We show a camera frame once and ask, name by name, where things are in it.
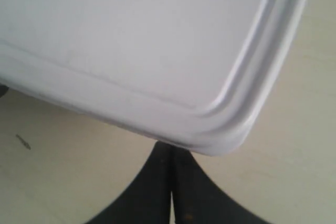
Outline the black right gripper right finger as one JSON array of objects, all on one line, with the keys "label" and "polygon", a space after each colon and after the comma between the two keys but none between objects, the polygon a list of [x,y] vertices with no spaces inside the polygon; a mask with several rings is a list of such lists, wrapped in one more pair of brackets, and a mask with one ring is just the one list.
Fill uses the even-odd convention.
[{"label": "black right gripper right finger", "polygon": [[256,216],[219,189],[189,151],[172,148],[171,161],[176,223],[256,223]]}]

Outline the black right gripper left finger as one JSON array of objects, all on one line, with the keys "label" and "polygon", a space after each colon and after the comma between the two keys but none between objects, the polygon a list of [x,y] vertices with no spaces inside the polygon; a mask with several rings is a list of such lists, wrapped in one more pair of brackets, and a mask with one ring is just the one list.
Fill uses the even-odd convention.
[{"label": "black right gripper left finger", "polygon": [[157,142],[132,183],[88,223],[169,223],[171,150]]}]

